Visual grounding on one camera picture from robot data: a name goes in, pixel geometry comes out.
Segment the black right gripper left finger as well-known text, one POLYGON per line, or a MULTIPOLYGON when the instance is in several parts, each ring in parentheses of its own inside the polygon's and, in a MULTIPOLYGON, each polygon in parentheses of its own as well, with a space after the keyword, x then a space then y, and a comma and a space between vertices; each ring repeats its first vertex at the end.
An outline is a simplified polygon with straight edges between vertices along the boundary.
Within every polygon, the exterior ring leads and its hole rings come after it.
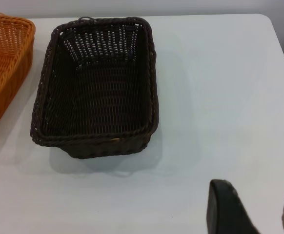
POLYGON ((242 201, 227 180, 213 179, 209 184, 206 224, 209 234, 257 234, 242 201))

